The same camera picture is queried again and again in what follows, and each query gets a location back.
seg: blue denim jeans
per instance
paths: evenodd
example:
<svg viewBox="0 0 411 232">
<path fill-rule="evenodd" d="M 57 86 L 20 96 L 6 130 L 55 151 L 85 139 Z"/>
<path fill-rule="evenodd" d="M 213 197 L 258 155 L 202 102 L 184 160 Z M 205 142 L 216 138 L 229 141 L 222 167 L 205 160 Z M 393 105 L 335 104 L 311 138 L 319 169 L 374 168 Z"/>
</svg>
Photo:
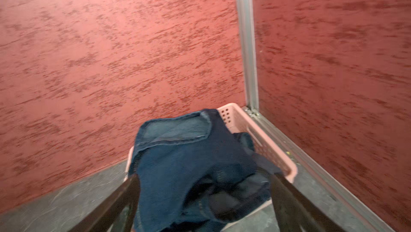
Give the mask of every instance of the blue denim jeans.
<svg viewBox="0 0 411 232">
<path fill-rule="evenodd" d="M 135 229 L 219 231 L 270 198 L 267 176 L 275 172 L 249 135 L 231 134 L 215 109 L 147 121 L 129 170 L 141 183 Z"/>
</svg>

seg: laundry basket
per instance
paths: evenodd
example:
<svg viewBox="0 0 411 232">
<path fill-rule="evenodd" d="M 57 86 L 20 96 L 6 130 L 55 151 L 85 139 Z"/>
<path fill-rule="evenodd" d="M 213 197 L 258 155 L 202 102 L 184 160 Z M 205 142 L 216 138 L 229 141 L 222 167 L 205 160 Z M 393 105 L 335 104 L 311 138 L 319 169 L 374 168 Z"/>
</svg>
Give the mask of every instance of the laundry basket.
<svg viewBox="0 0 411 232">
<path fill-rule="evenodd" d="M 235 103 L 229 103 L 225 106 L 217 108 L 225 125 L 231 133 L 248 132 L 253 138 L 254 147 L 257 153 L 263 155 L 268 160 L 272 161 L 276 166 L 280 167 L 284 177 L 290 182 L 294 182 L 297 175 L 297 166 L 295 163 L 278 147 L 276 143 L 267 134 L 257 126 L 257 124 L 244 112 L 240 106 Z M 133 155 L 134 147 L 129 151 L 126 178 L 131 164 L 131 157 Z M 271 200 L 265 202 L 258 209 L 254 210 L 249 215 L 263 209 L 271 204 Z M 234 225 L 234 223 L 227 224 L 224 229 Z"/>
</svg>

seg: textured red wall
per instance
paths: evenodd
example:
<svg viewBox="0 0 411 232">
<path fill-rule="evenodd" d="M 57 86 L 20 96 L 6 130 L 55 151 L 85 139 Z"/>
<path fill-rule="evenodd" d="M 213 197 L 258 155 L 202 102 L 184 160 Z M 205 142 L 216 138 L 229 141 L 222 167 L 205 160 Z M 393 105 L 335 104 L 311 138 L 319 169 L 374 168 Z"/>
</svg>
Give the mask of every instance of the textured red wall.
<svg viewBox="0 0 411 232">
<path fill-rule="evenodd" d="M 139 125 L 244 105 L 235 0 L 0 0 L 0 211 L 126 157 Z"/>
<path fill-rule="evenodd" d="M 411 230 L 411 0 L 253 0 L 261 112 Z"/>
</svg>

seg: clothing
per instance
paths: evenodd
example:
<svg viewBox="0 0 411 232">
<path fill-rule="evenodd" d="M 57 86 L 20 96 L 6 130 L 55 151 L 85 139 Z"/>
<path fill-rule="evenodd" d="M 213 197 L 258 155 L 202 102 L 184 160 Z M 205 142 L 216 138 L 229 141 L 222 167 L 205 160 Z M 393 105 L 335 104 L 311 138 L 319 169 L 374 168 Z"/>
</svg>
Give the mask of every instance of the clothing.
<svg viewBox="0 0 411 232">
<path fill-rule="evenodd" d="M 249 214 L 270 198 L 268 174 L 281 172 L 253 150 L 215 109 L 145 122 L 129 170 L 141 183 L 136 231 L 220 231 Z"/>
</svg>

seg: red wall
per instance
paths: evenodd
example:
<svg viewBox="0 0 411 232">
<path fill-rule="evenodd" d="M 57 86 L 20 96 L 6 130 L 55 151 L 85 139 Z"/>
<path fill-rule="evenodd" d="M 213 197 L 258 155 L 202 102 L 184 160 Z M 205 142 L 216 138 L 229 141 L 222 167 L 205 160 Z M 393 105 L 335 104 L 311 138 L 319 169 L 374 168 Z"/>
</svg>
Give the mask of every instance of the red wall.
<svg viewBox="0 0 411 232">
<path fill-rule="evenodd" d="M 253 0 L 260 108 L 411 230 L 411 0 Z"/>
<path fill-rule="evenodd" d="M 0 0 L 0 211 L 126 158 L 139 125 L 244 105 L 235 0 Z"/>
</svg>

